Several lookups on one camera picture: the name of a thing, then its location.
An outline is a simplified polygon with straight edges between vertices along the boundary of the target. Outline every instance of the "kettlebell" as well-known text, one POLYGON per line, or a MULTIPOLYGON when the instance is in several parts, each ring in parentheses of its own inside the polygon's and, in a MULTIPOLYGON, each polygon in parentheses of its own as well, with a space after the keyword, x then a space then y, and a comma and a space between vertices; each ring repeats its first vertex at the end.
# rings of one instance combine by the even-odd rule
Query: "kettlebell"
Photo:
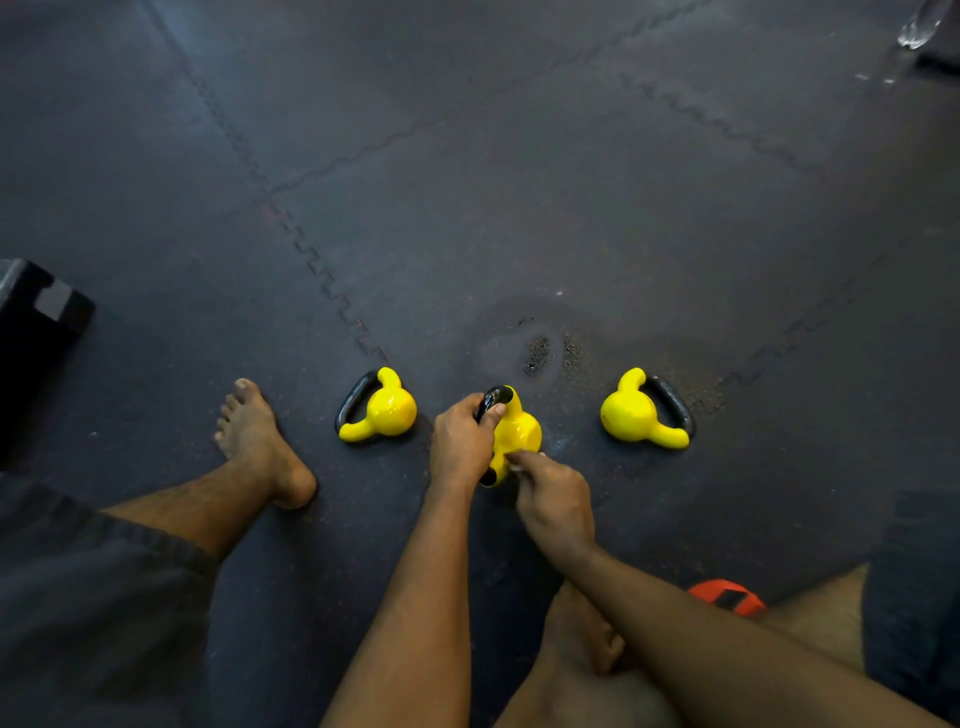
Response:
POLYGON ((356 443, 377 434, 402 435, 416 418, 417 403, 413 395, 403 389, 393 369, 381 367, 360 377, 340 406, 334 426, 341 440, 356 443), (377 383, 383 386, 367 402, 367 415, 358 423, 348 422, 353 410, 377 383))
POLYGON ((690 410, 673 387, 659 377, 648 378, 638 367, 622 376, 616 392, 604 400, 600 407, 600 422, 617 440, 628 443, 650 440, 672 449, 686 448, 697 431, 690 410), (657 406, 654 401, 640 392, 644 383, 649 384, 655 394, 659 395, 681 422, 681 427, 668 427, 657 420, 657 406))
POLYGON ((520 449, 537 452, 543 440, 540 423, 529 412, 523 411, 520 396, 509 384, 500 384, 490 389, 477 407, 474 419, 479 423, 491 407, 500 403, 507 405, 507 411, 493 431, 493 458, 487 472, 480 478, 480 485, 485 488, 499 485, 510 473, 510 463, 504 455, 520 449))

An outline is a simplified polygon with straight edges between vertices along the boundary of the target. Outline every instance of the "shorts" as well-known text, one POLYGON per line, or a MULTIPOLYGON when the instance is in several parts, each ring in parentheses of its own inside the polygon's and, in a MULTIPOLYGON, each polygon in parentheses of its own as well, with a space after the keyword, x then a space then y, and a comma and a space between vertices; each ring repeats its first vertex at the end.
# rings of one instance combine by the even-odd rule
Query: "shorts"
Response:
POLYGON ((217 568, 182 539, 0 474, 4 724, 209 725, 217 568))
POLYGON ((900 496, 861 611, 867 674, 960 725, 960 495, 900 496))

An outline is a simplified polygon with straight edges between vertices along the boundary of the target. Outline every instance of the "toe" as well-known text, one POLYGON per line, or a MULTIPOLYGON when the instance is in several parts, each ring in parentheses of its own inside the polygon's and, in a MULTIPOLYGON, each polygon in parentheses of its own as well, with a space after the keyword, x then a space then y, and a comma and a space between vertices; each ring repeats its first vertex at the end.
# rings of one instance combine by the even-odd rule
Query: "toe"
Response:
POLYGON ((257 397, 260 394, 260 388, 249 379, 237 379, 234 384, 237 388, 237 399, 241 402, 247 401, 250 397, 257 397))

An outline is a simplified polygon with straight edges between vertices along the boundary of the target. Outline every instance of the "bare foot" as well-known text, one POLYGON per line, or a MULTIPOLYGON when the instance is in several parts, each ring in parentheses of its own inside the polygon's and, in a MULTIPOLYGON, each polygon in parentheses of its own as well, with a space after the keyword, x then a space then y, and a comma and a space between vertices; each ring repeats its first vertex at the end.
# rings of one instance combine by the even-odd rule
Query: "bare foot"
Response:
POLYGON ((236 380, 236 393, 220 408, 213 439, 228 460, 246 460, 276 481, 274 503, 300 508, 317 492, 317 478, 307 470, 276 429, 274 410, 249 379, 236 380))
POLYGON ((623 640, 565 581, 547 612, 537 661, 496 725, 679 728, 670 704, 642 672, 612 674, 623 650, 623 640))

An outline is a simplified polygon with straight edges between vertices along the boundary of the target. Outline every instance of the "kettlebell handle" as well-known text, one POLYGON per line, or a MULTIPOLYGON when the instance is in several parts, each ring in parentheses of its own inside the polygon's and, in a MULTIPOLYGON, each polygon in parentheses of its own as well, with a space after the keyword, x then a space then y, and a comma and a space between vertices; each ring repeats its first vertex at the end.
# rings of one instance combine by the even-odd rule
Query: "kettlebell handle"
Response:
MULTIPOLYGON (((501 402, 506 404, 513 398, 514 390, 506 384, 497 384, 495 387, 487 390, 487 394, 483 396, 483 401, 480 402, 480 406, 477 407, 477 413, 473 415, 473 419, 476 420, 479 425, 480 421, 483 420, 483 416, 487 414, 491 407, 501 402)), ((483 477, 480 478, 480 485, 484 488, 491 488, 496 485, 496 471, 493 468, 487 468, 483 477)))
POLYGON ((646 383, 663 400, 670 414, 680 421, 680 428, 692 440, 693 436, 697 434, 697 423, 693 419, 693 415, 690 414, 690 408, 680 399, 677 390, 658 376, 648 376, 646 383))
POLYGON ((336 429, 338 435, 340 434, 341 428, 346 425, 350 417, 353 416, 357 405, 364 400, 374 386, 380 383, 377 374, 379 374, 379 371, 374 369, 361 376, 360 380, 353 385, 353 389, 350 390, 344 403, 340 405, 340 409, 337 411, 337 419, 333 422, 333 427, 336 429))
POLYGON ((487 394, 483 396, 483 401, 480 402, 480 406, 477 407, 477 413, 473 415, 473 419, 477 421, 477 424, 480 424, 480 421, 483 420, 483 416, 490 411, 491 407, 495 404, 500 404, 503 402, 506 404, 508 401, 514 398, 514 390, 508 387, 506 384, 497 384, 495 387, 487 390, 487 394))

